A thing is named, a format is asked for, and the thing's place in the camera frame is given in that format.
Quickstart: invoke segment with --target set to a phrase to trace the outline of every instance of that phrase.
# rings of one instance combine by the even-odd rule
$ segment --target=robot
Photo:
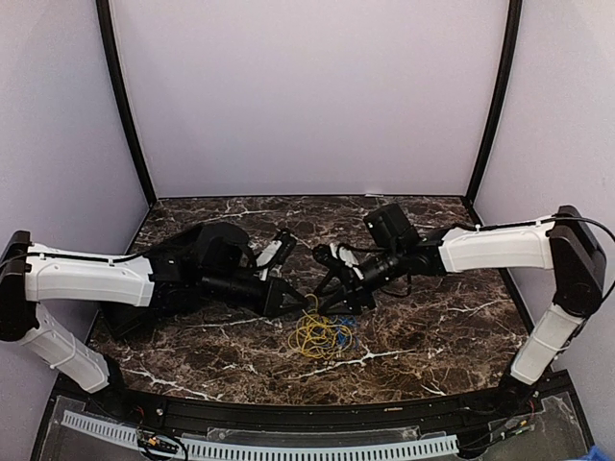
[[[545,370],[613,290],[611,286],[603,296],[606,258],[587,227],[596,222],[580,216],[573,206],[523,223],[454,225],[427,235],[420,235],[395,204],[370,213],[364,222],[375,248],[331,243],[313,249],[316,261],[329,269],[314,291],[323,300],[323,315],[359,315],[363,308],[374,308],[373,293],[403,276],[409,294],[414,275],[444,277],[506,267],[554,271],[553,302],[508,365],[489,403],[501,414],[514,413],[529,398]],[[0,340],[30,349],[90,394],[121,389],[124,381],[116,362],[78,341],[41,302],[103,302],[116,336],[141,325],[143,313],[175,315],[203,296],[243,303],[268,317],[305,308],[303,295],[271,276],[296,243],[290,232],[280,231],[258,256],[248,243],[245,231],[218,223],[194,227],[146,252],[109,256],[33,244],[28,232],[18,231],[0,259]],[[374,255],[359,263],[353,252]],[[337,283],[330,286],[334,279]],[[118,314],[135,310],[137,315]]]

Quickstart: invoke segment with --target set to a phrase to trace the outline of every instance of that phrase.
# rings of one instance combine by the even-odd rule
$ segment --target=marble table
[[[397,202],[420,232],[469,223],[453,197],[247,197],[168,199],[150,212],[139,251],[199,222],[239,225],[262,248],[278,228],[297,247],[282,276],[309,293],[324,276],[311,258],[319,243],[372,245],[362,217]],[[391,290],[402,291],[404,283]],[[410,297],[378,293],[357,317],[359,347],[326,363],[287,346],[301,313],[275,320],[203,300],[196,313],[169,318],[115,342],[101,319],[90,345],[115,357],[136,390],[200,400],[261,404],[351,404],[459,394],[497,384],[527,337],[498,271],[413,278]]]

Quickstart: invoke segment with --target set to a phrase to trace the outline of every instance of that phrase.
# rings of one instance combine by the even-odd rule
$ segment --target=brown marble surface
[[[134,250],[199,222],[238,224],[258,248],[278,228],[288,227],[299,243],[282,276],[309,293],[325,273],[310,249],[339,241],[371,245],[361,219],[391,202],[402,206],[419,231],[469,222],[457,198],[170,199],[155,205]],[[270,321],[207,300],[197,313],[165,319],[121,342],[114,342],[99,320],[90,345],[115,357],[134,389],[305,405],[418,399],[493,386],[526,337],[497,271],[415,277],[409,298],[379,293],[376,299],[376,309],[357,317],[360,347],[329,363],[304,358],[287,346],[300,313]]]

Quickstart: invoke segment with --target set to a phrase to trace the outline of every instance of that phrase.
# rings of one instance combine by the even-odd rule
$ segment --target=white wall
[[[615,230],[615,3],[524,4],[519,42],[477,210],[487,223],[572,204]],[[615,245],[603,238],[615,277]],[[534,319],[554,292],[551,274],[513,274]],[[568,368],[599,444],[615,455],[615,298],[589,322]]]
[[[507,1],[112,3],[160,196],[465,192]]]
[[[23,229],[59,248],[124,252],[147,206],[94,1],[0,0],[0,11],[0,247]],[[85,337],[91,303],[48,306]],[[29,459],[56,374],[8,343],[0,365],[0,460]]]

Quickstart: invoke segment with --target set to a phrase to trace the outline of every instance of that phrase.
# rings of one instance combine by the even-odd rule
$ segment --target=yellow rope
[[[353,332],[342,320],[319,315],[316,295],[310,293],[306,298],[314,299],[314,308],[304,311],[297,321],[288,336],[288,347],[307,358],[331,360],[340,356],[355,343]]]

